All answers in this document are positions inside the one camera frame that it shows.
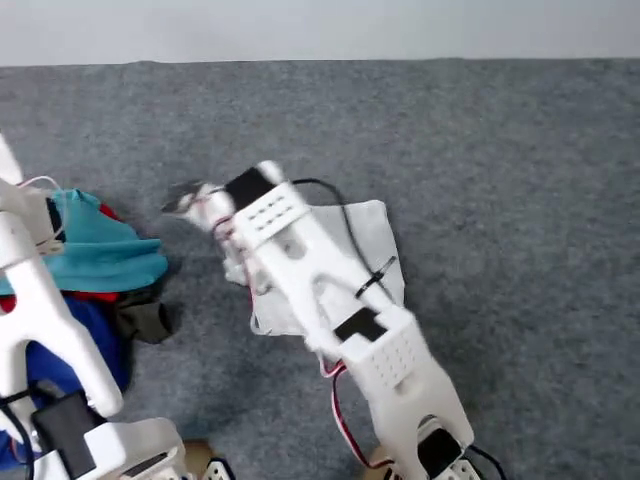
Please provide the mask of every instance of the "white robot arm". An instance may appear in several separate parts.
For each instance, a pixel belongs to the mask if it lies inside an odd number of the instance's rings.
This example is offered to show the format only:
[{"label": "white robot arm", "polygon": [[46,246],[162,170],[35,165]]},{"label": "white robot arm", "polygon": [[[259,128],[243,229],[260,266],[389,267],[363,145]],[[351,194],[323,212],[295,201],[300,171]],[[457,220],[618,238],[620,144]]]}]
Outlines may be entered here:
[{"label": "white robot arm", "polygon": [[[395,474],[479,478],[462,458],[473,430],[415,317],[343,254],[275,163],[262,162],[224,187],[194,183],[174,195],[165,211],[216,234],[227,278],[244,273],[252,289],[278,289],[307,348],[348,369]],[[358,300],[349,317],[327,314],[316,295],[323,282]]]},{"label": "white robot arm", "polygon": [[[42,190],[14,185],[22,174],[0,135],[0,269],[16,294],[0,335],[0,430],[27,450],[37,480],[187,478],[175,426],[156,418],[107,422],[122,395],[93,339],[69,312],[41,254],[62,251],[57,212]],[[37,341],[71,366],[83,392],[36,410],[28,394],[25,350]],[[41,456],[33,463],[33,451]]]}]

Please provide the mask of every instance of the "white wall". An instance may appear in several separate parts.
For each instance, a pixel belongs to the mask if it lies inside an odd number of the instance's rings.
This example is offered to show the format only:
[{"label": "white wall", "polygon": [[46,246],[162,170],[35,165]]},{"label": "white wall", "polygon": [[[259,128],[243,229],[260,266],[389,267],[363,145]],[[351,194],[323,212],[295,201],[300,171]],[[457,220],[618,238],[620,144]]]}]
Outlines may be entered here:
[{"label": "white wall", "polygon": [[640,56],[640,0],[0,0],[0,65]]}]

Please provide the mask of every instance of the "gray carpet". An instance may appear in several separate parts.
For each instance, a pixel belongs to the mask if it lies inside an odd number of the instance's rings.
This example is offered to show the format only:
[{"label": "gray carpet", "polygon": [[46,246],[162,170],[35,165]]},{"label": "gray carpet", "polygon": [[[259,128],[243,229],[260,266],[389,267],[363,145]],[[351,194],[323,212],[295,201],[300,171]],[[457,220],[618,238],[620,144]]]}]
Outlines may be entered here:
[{"label": "gray carpet", "polygon": [[271,158],[388,204],[407,304],[512,478],[640,477],[640,61],[4,68],[0,126],[27,174],[96,193],[173,261],[178,331],[137,346],[121,418],[208,436],[239,479],[359,471],[301,341],[251,335],[211,243],[158,214],[171,183]]}]

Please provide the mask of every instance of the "teal cloth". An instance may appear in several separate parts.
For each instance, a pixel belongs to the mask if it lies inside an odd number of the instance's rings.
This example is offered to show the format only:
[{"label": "teal cloth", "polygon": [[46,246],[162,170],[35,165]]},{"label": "teal cloth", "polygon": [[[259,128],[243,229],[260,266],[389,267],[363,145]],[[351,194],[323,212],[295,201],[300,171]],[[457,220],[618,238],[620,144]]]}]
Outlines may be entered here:
[{"label": "teal cloth", "polygon": [[[167,271],[167,258],[158,252],[160,240],[141,240],[129,225],[100,212],[101,202],[94,196],[64,190],[53,200],[65,221],[66,242],[62,255],[44,261],[61,290],[124,292],[147,287]],[[0,294],[12,293],[2,279]]]}]

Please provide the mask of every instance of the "white cloth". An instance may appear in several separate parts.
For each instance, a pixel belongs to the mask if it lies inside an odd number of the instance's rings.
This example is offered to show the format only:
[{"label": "white cloth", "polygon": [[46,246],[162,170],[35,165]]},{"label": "white cloth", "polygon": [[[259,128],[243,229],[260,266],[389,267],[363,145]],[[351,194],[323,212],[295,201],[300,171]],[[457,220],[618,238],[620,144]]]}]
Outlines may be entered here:
[{"label": "white cloth", "polygon": [[[383,202],[371,200],[347,205],[353,232],[367,262],[373,270],[378,270],[392,256],[398,257],[393,231],[387,218]],[[356,257],[339,206],[313,207],[313,213],[346,254]],[[394,262],[387,270],[382,283],[391,292],[398,304],[404,302],[404,278],[400,261]],[[339,287],[325,283],[318,301],[328,316],[331,328],[346,320],[361,307],[352,294]],[[256,333],[264,335],[302,335],[284,295],[275,289],[264,295],[256,295],[252,325]]]}]

